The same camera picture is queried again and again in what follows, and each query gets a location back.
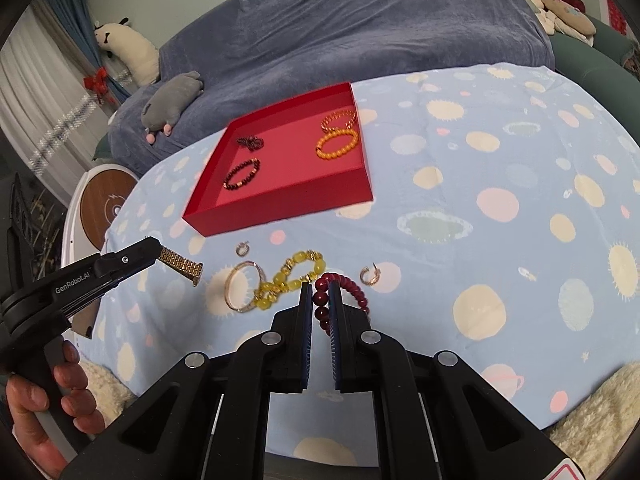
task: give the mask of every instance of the finger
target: finger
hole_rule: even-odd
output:
[[[74,424],[78,430],[90,435],[96,435],[104,431],[104,417],[97,410],[91,415],[79,416],[74,420]]]
[[[14,418],[16,437],[23,447],[37,446],[48,437],[33,412],[44,412],[49,408],[45,391],[24,377],[14,375],[6,386],[6,397]]]
[[[65,341],[62,345],[62,350],[65,353],[65,359],[67,362],[75,364],[80,362],[80,353],[71,341]]]
[[[78,388],[84,390],[89,385],[84,370],[80,365],[74,363],[65,363],[53,368],[53,376],[56,382],[63,388]]]
[[[62,409],[74,417],[91,415],[96,407],[94,394],[89,390],[73,390],[62,398]]]

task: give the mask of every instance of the bracelet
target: bracelet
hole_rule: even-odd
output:
[[[287,280],[291,275],[293,267],[307,260],[314,263],[314,270],[300,276],[296,280],[288,282]],[[280,268],[280,272],[276,273],[272,281],[265,281],[260,284],[260,287],[254,290],[253,303],[259,309],[267,310],[273,303],[278,301],[278,297],[281,294],[298,290],[302,286],[302,282],[312,282],[317,279],[325,269],[326,262],[322,259],[322,254],[311,250],[306,252],[300,251],[285,260],[284,265]]]
[[[334,137],[340,137],[340,136],[351,136],[353,137],[353,139],[351,139],[351,142],[347,144],[344,148],[341,148],[336,152],[325,153],[322,150],[322,147],[328,140],[331,140]],[[331,158],[338,158],[339,156],[343,156],[345,153],[349,153],[353,148],[355,148],[358,145],[358,142],[360,142],[360,137],[356,131],[339,128],[337,130],[334,130],[326,134],[322,139],[318,140],[318,143],[316,144],[316,155],[319,156],[320,158],[324,158],[324,160],[330,160]]]
[[[332,113],[331,115],[328,115],[322,120],[320,127],[326,134],[340,130],[340,128],[330,128],[329,123],[331,121],[335,121],[338,117],[345,117],[345,116],[349,118],[349,120],[347,121],[347,124],[345,125],[345,128],[347,130],[351,130],[353,128],[353,125],[356,123],[356,113],[352,110],[340,110]]]
[[[338,283],[340,288],[343,288],[350,293],[358,302],[360,310],[367,314],[367,316],[370,312],[369,300],[367,300],[364,292],[356,282],[346,276],[336,274],[335,272],[324,273],[320,279],[316,281],[316,293],[313,296],[313,302],[318,306],[314,312],[314,316],[316,316],[316,319],[320,322],[320,328],[324,330],[327,335],[331,335],[331,331],[329,329],[329,309],[325,307],[325,305],[329,303],[329,295],[326,292],[329,290],[330,282]]]
[[[264,147],[264,140],[256,137],[255,135],[252,135],[250,137],[238,137],[236,141],[238,142],[238,144],[240,144],[240,146],[244,146],[250,152],[257,152]]]
[[[229,273],[229,275],[226,277],[226,280],[225,280],[225,303],[226,303],[226,306],[228,306],[231,310],[233,310],[234,312],[239,312],[240,314],[249,312],[250,310],[253,310],[256,307],[256,304],[253,301],[251,301],[250,303],[244,306],[241,306],[240,308],[236,308],[232,305],[231,298],[229,297],[229,292],[231,290],[231,280],[238,272],[240,272],[240,270],[244,269],[245,267],[255,267],[255,270],[258,271],[258,278],[260,279],[260,285],[258,286],[258,288],[262,286],[262,284],[267,280],[267,277],[265,276],[264,271],[262,270],[262,267],[260,267],[255,262],[249,262],[249,261],[242,262],[240,264],[237,264],[231,270],[231,272]]]
[[[246,177],[244,177],[244,179],[242,179],[240,182],[237,182],[236,184],[229,183],[231,181],[231,178],[238,171],[252,164],[254,165],[254,168],[251,170],[251,173],[249,173]],[[225,180],[222,183],[222,187],[224,187],[225,189],[228,189],[229,191],[233,191],[233,190],[239,189],[242,186],[246,186],[249,182],[251,182],[254,179],[255,174],[258,173],[258,171],[260,171],[260,161],[257,158],[250,158],[249,160],[244,161],[242,164],[238,164],[235,168],[233,168],[231,171],[229,171],[229,173],[226,174]]]

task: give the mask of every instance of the dark beaded bracelet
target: dark beaded bracelet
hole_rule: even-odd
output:
[[[364,295],[362,289],[356,282],[335,272],[326,272],[320,278],[316,280],[315,287],[316,293],[313,296],[314,304],[318,306],[314,312],[314,316],[320,322],[320,328],[326,332],[327,335],[331,335],[329,331],[329,309],[325,306],[329,303],[329,295],[326,293],[329,290],[329,283],[336,282],[348,293],[350,293],[354,299],[358,302],[360,309],[369,315],[369,301]]]
[[[256,136],[238,137],[238,144],[246,147],[250,152],[256,152],[264,147],[264,140]]]
[[[238,171],[252,164],[254,165],[254,168],[251,170],[251,173],[249,173],[246,177],[244,177],[244,179],[242,179],[240,182],[237,182],[236,184],[229,183],[231,181],[231,178]],[[251,182],[254,179],[255,174],[258,173],[258,171],[260,171],[260,161],[257,158],[251,158],[250,160],[246,160],[242,164],[238,164],[235,168],[229,171],[229,173],[227,173],[226,178],[222,183],[222,186],[225,189],[228,189],[229,191],[239,189],[240,187],[246,186],[249,182]]]

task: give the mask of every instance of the blue blanket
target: blue blanket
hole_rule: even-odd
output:
[[[342,81],[507,61],[554,68],[524,0],[228,0],[161,49],[162,81],[140,89],[109,131],[113,156],[137,174],[236,117]],[[143,106],[197,70],[205,94],[171,137],[146,143]]]

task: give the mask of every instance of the light blue tablecloth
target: light blue tablecloth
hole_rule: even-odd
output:
[[[356,280],[376,262],[373,327],[415,352],[457,352],[540,428],[638,358],[639,150],[608,112],[546,68],[508,64],[353,90],[373,203],[205,239],[180,219],[220,133],[201,140],[142,178],[107,249],[155,236],[202,261],[203,281],[193,288],[160,263],[127,280],[102,300],[82,352],[142,394],[188,352],[224,354],[267,330],[293,294],[248,314],[223,299],[248,240],[269,276],[300,250]],[[255,280],[235,280],[234,300]],[[309,389],[273,396],[268,450],[373,465],[370,397],[334,392],[331,370],[314,326]]]

